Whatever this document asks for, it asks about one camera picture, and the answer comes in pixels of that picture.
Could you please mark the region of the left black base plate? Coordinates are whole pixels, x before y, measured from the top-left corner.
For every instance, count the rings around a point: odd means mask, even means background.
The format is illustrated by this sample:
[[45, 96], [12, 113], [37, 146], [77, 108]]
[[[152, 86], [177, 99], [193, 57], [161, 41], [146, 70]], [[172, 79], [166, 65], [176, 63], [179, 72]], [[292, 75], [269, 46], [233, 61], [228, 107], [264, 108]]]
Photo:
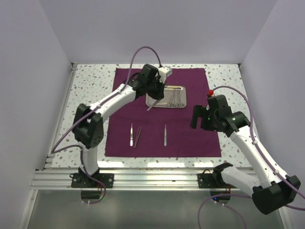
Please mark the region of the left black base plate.
[[97, 173], [92, 175], [93, 180], [86, 174], [73, 173], [69, 177], [72, 179], [72, 188], [98, 188], [101, 187], [100, 181], [106, 188], [112, 188], [114, 183], [114, 174], [112, 173]]

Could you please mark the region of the aluminium mounting rail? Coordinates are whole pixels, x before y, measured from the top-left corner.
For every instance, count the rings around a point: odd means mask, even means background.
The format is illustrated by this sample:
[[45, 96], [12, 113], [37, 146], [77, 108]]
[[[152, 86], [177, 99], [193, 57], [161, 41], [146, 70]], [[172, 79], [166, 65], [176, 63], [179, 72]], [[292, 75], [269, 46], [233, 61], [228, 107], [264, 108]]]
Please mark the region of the aluminium mounting rail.
[[[101, 173], [114, 175], [111, 191], [161, 190], [195, 191], [199, 189], [197, 175], [204, 168], [156, 168], [156, 169], [101, 169]], [[31, 190], [77, 190], [71, 186], [70, 174], [75, 169], [47, 169], [36, 171], [30, 185]]]

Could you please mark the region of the thin steel tweezers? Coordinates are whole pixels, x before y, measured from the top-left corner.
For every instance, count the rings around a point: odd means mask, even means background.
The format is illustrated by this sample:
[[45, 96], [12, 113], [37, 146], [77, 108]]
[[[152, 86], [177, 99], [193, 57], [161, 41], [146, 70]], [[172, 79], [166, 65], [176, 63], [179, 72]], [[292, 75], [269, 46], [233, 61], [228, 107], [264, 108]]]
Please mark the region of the thin steel tweezers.
[[142, 129], [142, 126], [140, 126], [140, 127], [138, 128], [138, 131], [137, 131], [137, 134], [136, 134], [135, 143], [134, 143], [134, 148], [136, 148], [136, 146], [137, 146], [138, 139], [139, 139], [140, 133], [141, 133], [141, 129]]
[[150, 111], [156, 104], [159, 103], [160, 100], [156, 100], [148, 109], [147, 111]]

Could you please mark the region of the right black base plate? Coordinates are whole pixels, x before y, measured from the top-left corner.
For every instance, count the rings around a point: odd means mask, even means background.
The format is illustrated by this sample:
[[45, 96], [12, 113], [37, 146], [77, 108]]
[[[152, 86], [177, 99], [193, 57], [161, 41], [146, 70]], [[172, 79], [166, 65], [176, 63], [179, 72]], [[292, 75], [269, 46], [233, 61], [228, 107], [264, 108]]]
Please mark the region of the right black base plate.
[[222, 181], [216, 181], [213, 174], [209, 170], [204, 170], [202, 173], [197, 174], [197, 184], [198, 188], [236, 188], [231, 184], [226, 184]]

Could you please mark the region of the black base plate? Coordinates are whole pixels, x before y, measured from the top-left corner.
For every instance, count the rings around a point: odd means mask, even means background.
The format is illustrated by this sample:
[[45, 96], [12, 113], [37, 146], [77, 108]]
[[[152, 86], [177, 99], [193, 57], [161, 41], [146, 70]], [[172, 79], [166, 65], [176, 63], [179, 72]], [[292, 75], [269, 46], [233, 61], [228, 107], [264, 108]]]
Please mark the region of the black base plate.
[[198, 188], [236, 188], [231, 184], [226, 184], [222, 181], [216, 181], [213, 174], [209, 170], [204, 170], [202, 173], [197, 174], [197, 184]]
[[112, 188], [114, 183], [114, 174], [112, 173], [97, 173], [92, 175], [93, 180], [86, 174], [73, 173], [69, 177], [72, 179], [72, 188], [98, 188], [101, 187], [100, 181], [106, 188]]

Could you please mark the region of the steel forceps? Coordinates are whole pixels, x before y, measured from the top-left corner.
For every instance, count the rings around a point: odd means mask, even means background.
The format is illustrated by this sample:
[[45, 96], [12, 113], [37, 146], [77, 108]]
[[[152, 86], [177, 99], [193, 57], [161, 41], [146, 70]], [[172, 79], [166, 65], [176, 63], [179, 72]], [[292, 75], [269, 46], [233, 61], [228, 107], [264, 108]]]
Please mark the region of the steel forceps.
[[175, 106], [175, 105], [174, 105], [174, 103], [175, 103], [175, 94], [176, 94], [176, 90], [173, 89], [172, 96], [171, 96], [169, 102], [167, 103], [167, 106], [168, 106], [168, 107]]

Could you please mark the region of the steel scissors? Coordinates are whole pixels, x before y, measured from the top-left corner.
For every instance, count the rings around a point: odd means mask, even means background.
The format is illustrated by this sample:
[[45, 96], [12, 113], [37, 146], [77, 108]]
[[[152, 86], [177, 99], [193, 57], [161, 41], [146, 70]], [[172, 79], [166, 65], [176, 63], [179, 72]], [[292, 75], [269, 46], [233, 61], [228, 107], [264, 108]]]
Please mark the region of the steel scissors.
[[181, 90], [179, 88], [176, 89], [176, 94], [175, 94], [175, 103], [174, 103], [175, 108], [182, 108], [183, 103], [181, 100]]

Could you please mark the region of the purple surgical cloth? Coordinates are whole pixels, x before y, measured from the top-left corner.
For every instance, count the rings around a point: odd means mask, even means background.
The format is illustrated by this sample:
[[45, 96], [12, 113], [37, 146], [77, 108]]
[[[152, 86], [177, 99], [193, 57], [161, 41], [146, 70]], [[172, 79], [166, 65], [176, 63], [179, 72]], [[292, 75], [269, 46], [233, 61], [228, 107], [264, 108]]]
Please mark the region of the purple surgical cloth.
[[185, 108], [148, 110], [145, 97], [109, 119], [105, 155], [111, 157], [220, 157], [216, 132], [190, 127], [193, 107], [207, 105], [209, 85], [203, 68], [173, 69], [166, 81], [186, 88]]

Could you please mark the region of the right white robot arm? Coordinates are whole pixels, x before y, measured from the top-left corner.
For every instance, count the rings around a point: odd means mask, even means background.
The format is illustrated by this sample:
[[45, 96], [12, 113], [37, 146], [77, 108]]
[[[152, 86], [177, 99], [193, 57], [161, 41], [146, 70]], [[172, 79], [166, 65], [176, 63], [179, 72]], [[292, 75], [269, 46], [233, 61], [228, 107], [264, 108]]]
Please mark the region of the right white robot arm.
[[207, 106], [195, 105], [190, 127], [222, 132], [242, 151], [256, 176], [240, 171], [231, 163], [222, 163], [212, 173], [198, 174], [198, 186], [224, 187], [232, 185], [252, 200], [257, 209], [267, 215], [292, 203], [301, 186], [297, 176], [288, 175], [270, 156], [253, 127], [242, 112], [233, 113], [224, 95], [208, 96]]

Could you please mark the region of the wide steel tweezers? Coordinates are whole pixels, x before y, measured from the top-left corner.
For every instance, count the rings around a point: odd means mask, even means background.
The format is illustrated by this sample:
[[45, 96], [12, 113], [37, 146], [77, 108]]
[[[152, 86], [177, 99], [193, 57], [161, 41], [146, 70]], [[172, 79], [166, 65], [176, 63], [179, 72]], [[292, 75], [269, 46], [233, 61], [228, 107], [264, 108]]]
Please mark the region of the wide steel tweezers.
[[133, 146], [133, 124], [131, 123], [130, 129], [130, 146]]

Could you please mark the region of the steel instrument tray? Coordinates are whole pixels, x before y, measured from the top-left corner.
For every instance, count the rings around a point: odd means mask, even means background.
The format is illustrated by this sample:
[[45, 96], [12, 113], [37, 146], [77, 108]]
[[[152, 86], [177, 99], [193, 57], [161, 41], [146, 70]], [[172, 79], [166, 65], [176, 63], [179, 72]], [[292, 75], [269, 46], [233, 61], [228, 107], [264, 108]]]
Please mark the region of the steel instrument tray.
[[156, 108], [185, 108], [187, 105], [186, 88], [184, 86], [165, 86], [164, 98], [155, 100], [146, 95], [145, 104]]

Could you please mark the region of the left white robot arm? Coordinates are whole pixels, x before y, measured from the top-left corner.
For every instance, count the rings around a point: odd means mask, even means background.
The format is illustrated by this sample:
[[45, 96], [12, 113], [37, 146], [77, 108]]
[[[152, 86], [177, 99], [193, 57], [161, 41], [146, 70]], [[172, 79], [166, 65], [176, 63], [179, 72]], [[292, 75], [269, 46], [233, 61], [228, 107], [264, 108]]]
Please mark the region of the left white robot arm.
[[104, 137], [104, 122], [115, 112], [138, 99], [149, 95], [155, 100], [164, 98], [165, 82], [172, 69], [145, 64], [138, 73], [129, 75], [112, 93], [89, 106], [80, 104], [73, 121], [75, 140], [81, 149], [79, 174], [88, 187], [94, 187], [99, 180], [97, 148]]

